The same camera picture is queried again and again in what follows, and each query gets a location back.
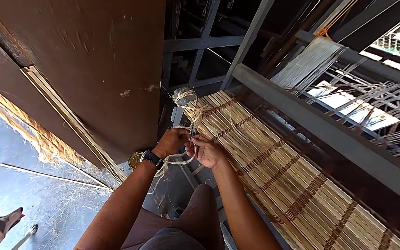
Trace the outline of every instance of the concrete floor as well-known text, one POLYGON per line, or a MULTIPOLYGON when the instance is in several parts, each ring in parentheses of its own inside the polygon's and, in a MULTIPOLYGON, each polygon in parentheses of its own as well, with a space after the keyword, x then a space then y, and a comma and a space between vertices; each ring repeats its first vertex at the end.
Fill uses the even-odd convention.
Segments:
MULTIPOLYGON (((0 119, 0 163, 92 183, 67 165, 44 164, 37 160, 37 156, 36 150, 0 119)), ((130 174, 126 164, 121 167, 130 174)), ((105 184, 115 184, 105 169, 99 170, 91 164, 82 168, 105 184)), ((180 168, 171 168, 155 192, 147 195, 143 207, 154 213, 168 213, 173 217, 176 207, 186 207, 192 192, 192 187, 180 168)), ((26 215, 6 235, 0 244, 0 250, 11 249, 33 224, 39 224, 38 232, 20 249, 72 249, 109 195, 105 190, 34 176, 0 166, 0 216, 18 207, 23 207, 26 215)))

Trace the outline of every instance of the round metal tin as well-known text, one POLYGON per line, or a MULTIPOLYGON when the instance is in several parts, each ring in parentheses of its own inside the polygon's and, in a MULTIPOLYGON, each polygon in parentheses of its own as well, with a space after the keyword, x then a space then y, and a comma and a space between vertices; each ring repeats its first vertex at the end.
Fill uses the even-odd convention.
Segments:
POLYGON ((134 171, 135 168, 140 163, 140 158, 143 155, 143 152, 135 152, 129 157, 129 168, 134 171))

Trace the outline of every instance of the orange string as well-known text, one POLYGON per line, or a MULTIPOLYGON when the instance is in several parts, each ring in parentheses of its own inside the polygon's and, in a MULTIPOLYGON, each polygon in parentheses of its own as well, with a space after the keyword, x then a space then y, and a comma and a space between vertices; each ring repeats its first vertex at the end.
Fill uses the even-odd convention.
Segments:
POLYGON ((313 38, 316 39, 317 37, 325 37, 328 39, 331 39, 331 37, 328 35, 328 31, 330 30, 331 26, 333 26, 342 16, 344 16, 352 7, 353 5, 357 2, 357 0, 351 0, 349 4, 347 4, 332 20, 330 23, 328 23, 325 27, 323 27, 321 30, 319 30, 316 34, 316 36, 313 38))

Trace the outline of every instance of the bamboo blind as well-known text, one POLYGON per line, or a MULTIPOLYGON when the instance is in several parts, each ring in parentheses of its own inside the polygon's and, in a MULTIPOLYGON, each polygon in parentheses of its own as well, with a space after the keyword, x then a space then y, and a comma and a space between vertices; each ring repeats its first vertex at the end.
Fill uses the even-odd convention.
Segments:
MULTIPOLYGON (((392 231, 235 99, 219 91, 199 98, 197 107, 204 105, 212 109, 203 113, 199 132, 228 151, 246 191, 292 248, 400 249, 392 231), (230 118, 256 143, 242 140, 230 118)), ((192 119, 192 110, 184 112, 192 119)))

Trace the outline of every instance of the black watch strap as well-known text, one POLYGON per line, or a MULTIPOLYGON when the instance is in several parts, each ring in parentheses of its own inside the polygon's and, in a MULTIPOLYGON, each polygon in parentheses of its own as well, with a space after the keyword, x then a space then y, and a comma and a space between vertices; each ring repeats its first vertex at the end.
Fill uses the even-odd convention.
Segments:
POLYGON ((144 152, 143 156, 141 157, 141 162, 146 160, 148 162, 152 162, 157 167, 157 170, 160 170, 163 167, 164 161, 160 159, 160 157, 156 156, 152 151, 147 150, 144 152))

